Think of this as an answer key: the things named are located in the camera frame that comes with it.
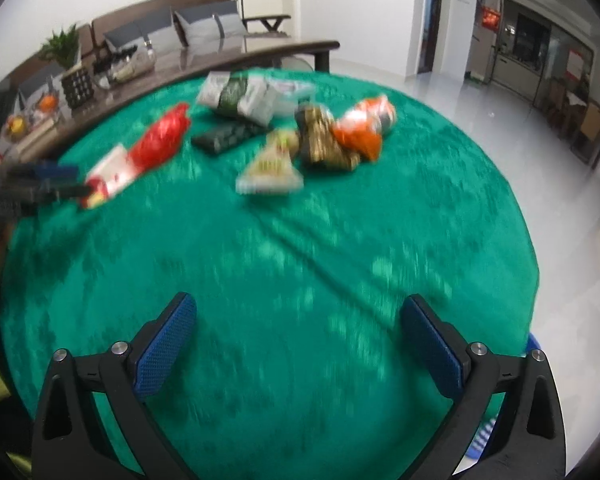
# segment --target wooden chair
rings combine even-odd
[[[549,95],[544,105],[544,115],[552,126],[561,119],[564,120],[566,91],[565,85],[557,79],[551,79],[549,82]]]
[[[587,104],[580,127],[571,139],[571,151],[586,164],[600,150],[600,105],[595,101]]]

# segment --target potted plant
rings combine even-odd
[[[52,32],[40,50],[40,59],[55,61],[66,70],[62,76],[62,89],[69,108],[81,106],[93,97],[93,85],[85,67],[80,63],[80,38],[75,23],[60,34]]]

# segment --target blue and white striped slipper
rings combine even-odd
[[[529,334],[529,339],[526,342],[526,349],[523,355],[528,354],[533,349],[541,350],[538,341],[533,336],[533,334]],[[474,439],[471,441],[471,445],[466,450],[464,454],[466,457],[472,460],[478,460],[484,451],[484,447],[487,445],[489,441],[489,437],[491,436],[491,431],[493,431],[493,427],[496,423],[496,419],[492,418],[488,422],[484,422],[478,428],[478,431],[475,432]]]

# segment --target orange fruit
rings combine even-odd
[[[55,95],[45,95],[38,103],[38,108],[45,114],[54,111],[58,107],[58,98]]]

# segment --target green plant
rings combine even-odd
[[[79,40],[75,23],[68,31],[60,30],[60,34],[52,31],[53,35],[48,38],[40,50],[40,59],[43,61],[57,61],[65,70],[69,70],[75,64],[78,54]]]

